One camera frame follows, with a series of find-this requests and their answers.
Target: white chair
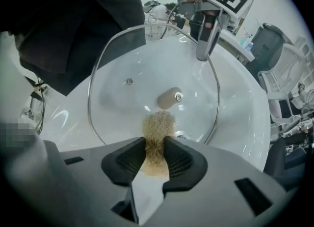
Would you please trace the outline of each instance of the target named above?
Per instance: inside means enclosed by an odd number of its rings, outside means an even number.
[[[304,54],[293,45],[284,44],[275,67],[258,73],[261,86],[267,92],[271,118],[277,126],[295,121],[288,94],[297,85],[305,66]],[[291,113],[290,118],[281,118],[280,107],[278,107],[280,100],[286,100]]]

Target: glass lid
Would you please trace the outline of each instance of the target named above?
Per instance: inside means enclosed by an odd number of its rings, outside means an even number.
[[[209,142],[219,82],[196,48],[189,34],[169,24],[133,27],[108,42],[88,90],[89,122],[103,144],[146,136],[153,119],[154,130],[162,124],[167,135]]]

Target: white countertop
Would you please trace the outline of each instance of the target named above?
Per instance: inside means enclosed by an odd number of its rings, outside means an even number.
[[[248,52],[245,48],[243,48],[243,46],[240,45],[238,39],[235,36],[233,36],[229,31],[223,29],[220,33],[220,38],[231,44],[235,49],[237,49],[241,53],[241,55],[244,58],[248,59],[250,62],[252,62],[255,59],[253,54],[251,52]]]

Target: chair backrest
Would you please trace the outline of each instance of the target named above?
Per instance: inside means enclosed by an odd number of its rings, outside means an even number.
[[[305,55],[296,47],[284,44],[280,58],[273,68],[281,89],[288,94],[298,83],[306,66]]]

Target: loofah sponge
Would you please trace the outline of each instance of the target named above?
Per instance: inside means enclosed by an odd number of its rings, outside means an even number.
[[[169,176],[168,165],[163,156],[164,138],[174,135],[175,118],[166,111],[153,113],[143,120],[146,139],[146,159],[143,171],[149,176]]]

